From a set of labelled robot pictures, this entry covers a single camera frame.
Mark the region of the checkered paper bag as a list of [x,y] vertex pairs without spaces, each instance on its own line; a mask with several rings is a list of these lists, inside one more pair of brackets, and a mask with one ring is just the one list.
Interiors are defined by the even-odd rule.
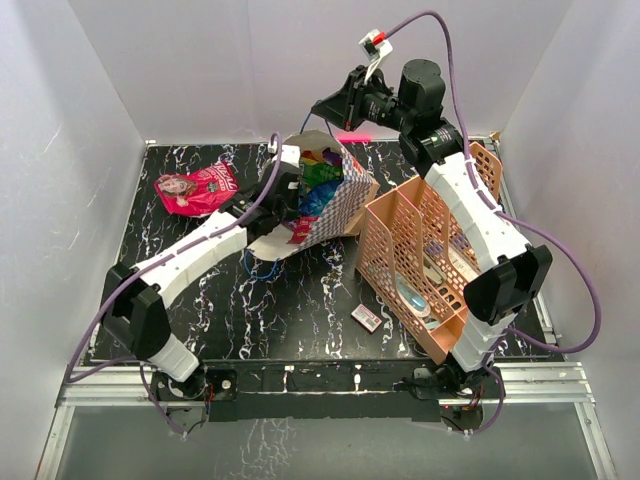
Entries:
[[285,143],[300,149],[298,217],[283,222],[245,250],[245,270],[258,280],[272,276],[258,273],[258,261],[276,266],[324,241],[358,235],[364,224],[365,206],[379,189],[379,182],[330,127],[322,132],[301,126]]

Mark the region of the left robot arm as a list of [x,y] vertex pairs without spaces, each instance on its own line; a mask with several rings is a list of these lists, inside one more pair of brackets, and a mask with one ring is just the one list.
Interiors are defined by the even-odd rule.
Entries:
[[198,228],[133,267],[113,266],[105,278],[101,325],[136,359],[165,374],[182,397],[206,387],[201,361],[172,332],[167,310],[193,282],[247,249],[273,262],[295,253],[285,223],[295,219],[300,168],[271,164],[254,188],[236,193]]

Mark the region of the pink snack bag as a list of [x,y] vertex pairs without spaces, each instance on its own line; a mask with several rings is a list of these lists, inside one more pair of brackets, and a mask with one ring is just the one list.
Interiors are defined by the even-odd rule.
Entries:
[[238,183],[223,161],[191,174],[165,174],[154,182],[154,188],[169,214],[205,217],[238,192]]

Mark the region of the red snack packet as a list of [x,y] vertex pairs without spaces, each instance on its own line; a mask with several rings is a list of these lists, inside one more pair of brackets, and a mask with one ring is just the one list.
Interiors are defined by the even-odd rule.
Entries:
[[302,244],[309,236],[313,224],[317,221],[315,216],[302,216],[296,220],[286,222],[285,226],[292,232],[289,244]]

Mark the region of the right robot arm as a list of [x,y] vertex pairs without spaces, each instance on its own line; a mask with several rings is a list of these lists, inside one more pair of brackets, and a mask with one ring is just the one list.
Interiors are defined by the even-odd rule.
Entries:
[[444,98],[456,94],[451,70],[414,59],[397,88],[356,67],[311,112],[347,131],[372,122],[397,133],[415,176],[366,207],[357,267],[431,360],[450,366],[447,388],[466,397],[553,257],[505,218],[497,160],[444,117]]

